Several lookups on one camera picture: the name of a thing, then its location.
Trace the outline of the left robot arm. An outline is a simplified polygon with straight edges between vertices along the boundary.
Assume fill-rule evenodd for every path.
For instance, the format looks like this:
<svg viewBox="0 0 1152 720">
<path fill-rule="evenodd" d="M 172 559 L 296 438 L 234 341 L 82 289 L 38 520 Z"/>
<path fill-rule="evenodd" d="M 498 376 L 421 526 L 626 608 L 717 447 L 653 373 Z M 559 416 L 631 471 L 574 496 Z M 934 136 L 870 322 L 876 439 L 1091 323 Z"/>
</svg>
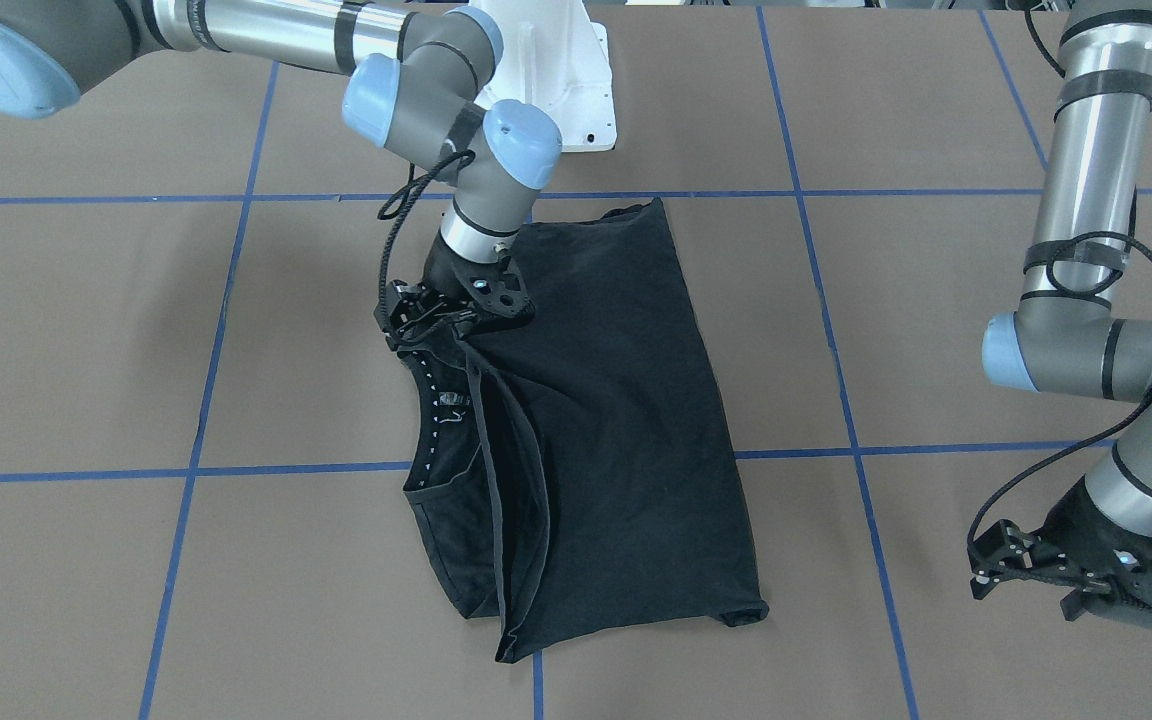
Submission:
<svg viewBox="0 0 1152 720">
<path fill-rule="evenodd" d="M 967 533 L 972 593 L 1005 582 L 1068 589 L 1066 620 L 1085 615 L 1152 630 L 1152 250 L 1135 234 L 1138 176 L 1152 115 L 1152 1 L 1075 1 L 1048 65 L 1062 77 L 1036 232 L 1018 309 L 990 320 L 991 382 L 1130 402 L 1132 414 L 1074 450 L 1111 447 L 1023 530 Z"/>
</svg>

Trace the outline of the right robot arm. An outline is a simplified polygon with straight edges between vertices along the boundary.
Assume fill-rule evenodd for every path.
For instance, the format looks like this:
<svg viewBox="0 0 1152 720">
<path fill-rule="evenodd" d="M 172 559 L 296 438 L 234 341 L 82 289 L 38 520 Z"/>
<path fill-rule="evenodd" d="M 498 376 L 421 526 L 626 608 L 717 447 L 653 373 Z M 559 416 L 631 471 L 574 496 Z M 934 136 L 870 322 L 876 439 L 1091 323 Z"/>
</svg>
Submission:
<svg viewBox="0 0 1152 720">
<path fill-rule="evenodd" d="M 0 113 L 51 118 L 134 60 L 197 50 L 346 77 L 343 122 L 422 170 L 388 200 L 393 232 L 430 183 L 453 188 L 420 282 L 380 270 L 376 319 L 389 346 L 529 323 L 511 247 L 563 142 L 535 105 L 477 104 L 505 56 L 494 18 L 374 1 L 0 1 Z"/>
</svg>

